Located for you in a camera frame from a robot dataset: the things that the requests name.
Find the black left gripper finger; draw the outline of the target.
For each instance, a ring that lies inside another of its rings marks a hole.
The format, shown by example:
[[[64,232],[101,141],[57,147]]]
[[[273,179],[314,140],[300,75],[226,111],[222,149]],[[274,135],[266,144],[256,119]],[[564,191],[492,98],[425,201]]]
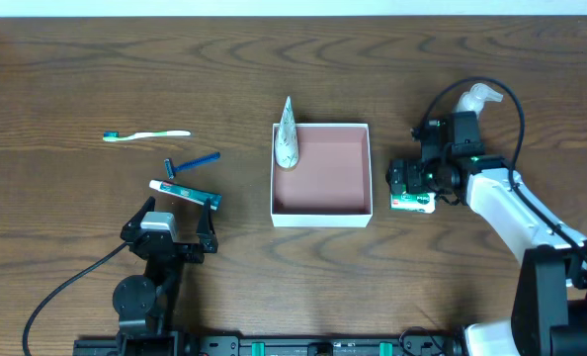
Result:
[[[126,222],[123,226],[122,232],[139,230],[141,222],[148,212],[153,212],[155,207],[155,198],[149,197],[142,207]]]
[[[218,250],[218,240],[211,220],[211,202],[207,199],[203,206],[196,235],[199,238],[203,250]]]

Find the white pink-lined cardboard box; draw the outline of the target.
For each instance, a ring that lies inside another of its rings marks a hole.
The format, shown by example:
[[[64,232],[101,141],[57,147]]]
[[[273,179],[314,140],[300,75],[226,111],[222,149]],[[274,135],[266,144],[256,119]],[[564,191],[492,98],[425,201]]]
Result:
[[[298,124],[296,130],[297,165],[272,164],[273,226],[367,226],[374,212],[369,126]]]

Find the teal white toothpaste tube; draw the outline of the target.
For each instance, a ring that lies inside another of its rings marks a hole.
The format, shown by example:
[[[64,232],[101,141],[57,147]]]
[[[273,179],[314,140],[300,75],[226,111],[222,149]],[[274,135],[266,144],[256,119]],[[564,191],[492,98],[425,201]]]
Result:
[[[214,211],[218,209],[221,201],[219,194],[204,192],[167,181],[150,180],[149,187],[157,192],[181,198],[198,205],[204,206],[206,202],[209,202],[210,208]]]

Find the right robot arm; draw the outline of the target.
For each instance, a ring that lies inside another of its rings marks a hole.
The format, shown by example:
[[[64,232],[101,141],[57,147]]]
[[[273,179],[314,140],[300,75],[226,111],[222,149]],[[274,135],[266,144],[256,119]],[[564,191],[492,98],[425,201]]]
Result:
[[[534,196],[512,164],[488,155],[473,111],[413,131],[416,159],[394,159],[385,180],[396,210],[429,213],[455,196],[485,219],[521,265],[510,317],[463,328],[456,355],[587,355],[587,237]]]

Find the clear pump bottle blue liquid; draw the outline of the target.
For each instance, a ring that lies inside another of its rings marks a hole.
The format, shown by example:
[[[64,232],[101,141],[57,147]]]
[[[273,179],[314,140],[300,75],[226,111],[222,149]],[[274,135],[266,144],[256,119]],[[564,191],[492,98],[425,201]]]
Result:
[[[455,107],[455,113],[474,112],[479,117],[487,102],[499,103],[502,100],[502,94],[486,84],[476,83],[461,95]]]

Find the white cosmetic tube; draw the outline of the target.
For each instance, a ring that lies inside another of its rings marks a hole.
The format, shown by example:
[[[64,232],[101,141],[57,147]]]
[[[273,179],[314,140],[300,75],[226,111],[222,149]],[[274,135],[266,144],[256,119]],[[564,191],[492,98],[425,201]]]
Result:
[[[275,161],[283,169],[294,169],[299,160],[296,122],[291,97],[284,105],[275,136]]]

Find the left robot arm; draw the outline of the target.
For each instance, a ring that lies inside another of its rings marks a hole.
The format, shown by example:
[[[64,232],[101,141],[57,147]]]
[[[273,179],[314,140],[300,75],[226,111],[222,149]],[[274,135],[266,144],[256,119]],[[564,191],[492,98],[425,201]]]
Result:
[[[216,253],[218,241],[211,220],[211,200],[202,207],[197,242],[176,240],[177,226],[171,213],[154,210],[149,198],[124,225],[121,239],[129,251],[146,262],[140,275],[124,278],[113,293],[119,315],[120,355],[197,355],[199,342],[172,326],[184,267],[202,264]]]

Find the green white soap box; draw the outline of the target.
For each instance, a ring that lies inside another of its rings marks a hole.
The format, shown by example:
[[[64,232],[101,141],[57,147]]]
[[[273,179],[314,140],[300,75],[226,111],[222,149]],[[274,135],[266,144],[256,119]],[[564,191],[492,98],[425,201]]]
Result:
[[[391,194],[390,208],[397,211],[432,214],[436,209],[435,194]]]

